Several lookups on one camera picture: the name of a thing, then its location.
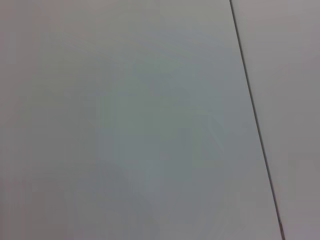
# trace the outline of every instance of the white surface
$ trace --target white surface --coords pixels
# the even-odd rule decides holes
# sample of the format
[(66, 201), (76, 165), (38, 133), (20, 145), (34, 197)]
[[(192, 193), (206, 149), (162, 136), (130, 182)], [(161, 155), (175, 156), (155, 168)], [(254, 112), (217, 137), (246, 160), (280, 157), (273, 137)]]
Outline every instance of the white surface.
[(1, 6), (1, 239), (280, 239), (229, 1)]
[(319, 239), (320, 1), (234, 7), (286, 239)]

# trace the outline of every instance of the gray panel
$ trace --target gray panel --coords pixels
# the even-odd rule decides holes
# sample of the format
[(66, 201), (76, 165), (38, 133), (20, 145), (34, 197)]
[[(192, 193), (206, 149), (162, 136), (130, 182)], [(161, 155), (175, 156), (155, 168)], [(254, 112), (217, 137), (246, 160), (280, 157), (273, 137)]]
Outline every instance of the gray panel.
[(4, 240), (280, 239), (229, 1), (1, 5)]

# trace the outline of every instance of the white wall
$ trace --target white wall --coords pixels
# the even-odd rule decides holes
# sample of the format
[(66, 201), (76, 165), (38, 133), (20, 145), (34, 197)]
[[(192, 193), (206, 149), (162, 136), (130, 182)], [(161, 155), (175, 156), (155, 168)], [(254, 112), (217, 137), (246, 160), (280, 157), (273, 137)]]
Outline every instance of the white wall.
[(228, 0), (2, 0), (3, 240), (279, 240)]
[(318, 239), (320, 2), (234, 6), (286, 239)]

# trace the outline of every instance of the white board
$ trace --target white board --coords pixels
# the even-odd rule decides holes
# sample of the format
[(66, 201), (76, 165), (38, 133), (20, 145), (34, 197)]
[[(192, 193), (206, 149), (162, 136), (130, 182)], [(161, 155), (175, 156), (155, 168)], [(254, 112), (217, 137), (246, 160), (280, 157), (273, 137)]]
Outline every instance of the white board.
[(320, 2), (237, 0), (235, 15), (288, 240), (320, 235)]

